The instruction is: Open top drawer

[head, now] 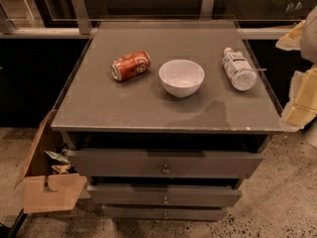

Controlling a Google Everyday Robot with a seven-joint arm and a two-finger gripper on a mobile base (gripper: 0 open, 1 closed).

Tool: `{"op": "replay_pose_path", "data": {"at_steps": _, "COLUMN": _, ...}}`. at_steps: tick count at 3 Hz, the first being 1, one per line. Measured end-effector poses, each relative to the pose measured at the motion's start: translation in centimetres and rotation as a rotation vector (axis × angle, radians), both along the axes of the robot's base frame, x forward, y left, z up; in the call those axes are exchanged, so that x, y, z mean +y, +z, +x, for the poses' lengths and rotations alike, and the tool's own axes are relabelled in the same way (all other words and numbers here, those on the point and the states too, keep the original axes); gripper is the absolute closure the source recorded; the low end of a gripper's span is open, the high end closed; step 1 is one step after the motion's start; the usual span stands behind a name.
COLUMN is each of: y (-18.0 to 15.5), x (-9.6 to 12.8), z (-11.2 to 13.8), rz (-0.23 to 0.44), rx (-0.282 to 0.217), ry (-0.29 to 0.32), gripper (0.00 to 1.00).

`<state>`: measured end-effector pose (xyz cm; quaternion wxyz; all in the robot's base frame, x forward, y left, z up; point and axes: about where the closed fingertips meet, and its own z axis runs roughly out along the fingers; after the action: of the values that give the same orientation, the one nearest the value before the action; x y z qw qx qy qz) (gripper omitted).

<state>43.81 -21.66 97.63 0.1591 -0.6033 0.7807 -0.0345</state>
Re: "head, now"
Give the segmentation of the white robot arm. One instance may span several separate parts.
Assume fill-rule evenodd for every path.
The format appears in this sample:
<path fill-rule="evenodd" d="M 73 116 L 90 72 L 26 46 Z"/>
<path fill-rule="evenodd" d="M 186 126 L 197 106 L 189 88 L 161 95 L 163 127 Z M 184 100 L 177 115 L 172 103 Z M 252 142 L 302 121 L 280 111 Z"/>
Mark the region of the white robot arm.
<path fill-rule="evenodd" d="M 300 51 L 301 57 L 312 62 L 305 72 L 296 70 L 290 82 L 289 101 L 279 121 L 283 131 L 303 129 L 317 116 L 317 6 L 276 45 L 285 51 Z"/>

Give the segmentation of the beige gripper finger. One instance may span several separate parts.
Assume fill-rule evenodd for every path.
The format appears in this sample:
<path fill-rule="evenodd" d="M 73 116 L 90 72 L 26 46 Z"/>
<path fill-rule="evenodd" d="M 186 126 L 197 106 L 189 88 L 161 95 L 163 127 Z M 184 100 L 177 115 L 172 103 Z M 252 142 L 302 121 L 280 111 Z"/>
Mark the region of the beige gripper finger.
<path fill-rule="evenodd" d="M 285 132 L 303 129 L 317 116 L 317 67 L 305 72 L 296 71 L 290 82 L 289 101 L 281 118 L 280 128 Z"/>
<path fill-rule="evenodd" d="M 304 24 L 305 20 L 298 23 L 289 33 L 281 37 L 275 46 L 284 51 L 299 51 Z"/>

